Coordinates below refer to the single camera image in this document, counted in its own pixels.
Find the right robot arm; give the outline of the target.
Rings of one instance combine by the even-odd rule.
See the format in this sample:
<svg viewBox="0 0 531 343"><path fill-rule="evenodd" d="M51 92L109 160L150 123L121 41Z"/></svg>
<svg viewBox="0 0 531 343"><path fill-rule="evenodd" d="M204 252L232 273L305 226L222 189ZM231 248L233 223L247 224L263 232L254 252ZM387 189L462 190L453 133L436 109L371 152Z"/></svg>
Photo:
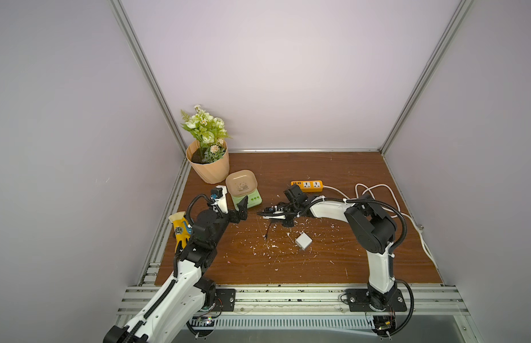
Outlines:
<svg viewBox="0 0 531 343"><path fill-rule="evenodd" d="M395 207L362 196L356 199L311 197L298 185L285 192L287 202L280 202L258 215L292 227L299 217L327 218L347 223L358 243L367 253L369 277L366 290L368 306L377 312L394 310L403 303L394 277L394 251L405 240L408 226Z"/></svg>

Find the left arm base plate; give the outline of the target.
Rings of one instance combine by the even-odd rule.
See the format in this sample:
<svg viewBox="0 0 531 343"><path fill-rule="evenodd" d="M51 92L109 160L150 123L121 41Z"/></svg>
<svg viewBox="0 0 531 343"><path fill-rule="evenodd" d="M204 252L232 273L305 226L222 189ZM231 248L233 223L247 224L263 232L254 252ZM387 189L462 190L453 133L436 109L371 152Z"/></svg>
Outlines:
<svg viewBox="0 0 531 343"><path fill-rule="evenodd" d="M205 294L204 306L200 309L205 312L233 312L235 309L235 289L215 289Z"/></svg>

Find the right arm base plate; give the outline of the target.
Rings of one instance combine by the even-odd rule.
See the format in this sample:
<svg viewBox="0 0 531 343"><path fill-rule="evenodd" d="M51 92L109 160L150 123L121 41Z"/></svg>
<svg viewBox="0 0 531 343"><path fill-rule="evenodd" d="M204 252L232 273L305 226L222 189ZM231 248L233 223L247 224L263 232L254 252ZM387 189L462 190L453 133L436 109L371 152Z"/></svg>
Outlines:
<svg viewBox="0 0 531 343"><path fill-rule="evenodd" d="M351 312L406 312L401 290L393 287L387 293L375 289L347 289L346 296Z"/></svg>

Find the white USB charger adapter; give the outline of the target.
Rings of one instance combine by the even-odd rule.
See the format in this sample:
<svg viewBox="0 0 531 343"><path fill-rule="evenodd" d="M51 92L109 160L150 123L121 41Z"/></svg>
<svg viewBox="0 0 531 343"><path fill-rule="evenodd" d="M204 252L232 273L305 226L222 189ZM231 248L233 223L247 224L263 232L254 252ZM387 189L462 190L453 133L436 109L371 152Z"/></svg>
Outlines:
<svg viewBox="0 0 531 343"><path fill-rule="evenodd" d="M296 245L301 250L306 250L312 242L313 240L305 232L301 233L295 240Z"/></svg>

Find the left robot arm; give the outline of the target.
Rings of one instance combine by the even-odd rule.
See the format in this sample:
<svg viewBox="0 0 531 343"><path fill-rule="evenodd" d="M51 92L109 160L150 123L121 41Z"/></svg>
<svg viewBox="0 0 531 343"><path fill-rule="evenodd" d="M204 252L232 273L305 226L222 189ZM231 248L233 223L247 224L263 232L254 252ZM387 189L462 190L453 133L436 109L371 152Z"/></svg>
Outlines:
<svg viewBox="0 0 531 343"><path fill-rule="evenodd" d="M172 342L202 308L214 305L215 282L204 274L228 226L247 220L248 197L230 210L227 188L216 187L209 196L196 196L184 218L191 235L178 247L170 277L132 320L112 326L104 342Z"/></svg>

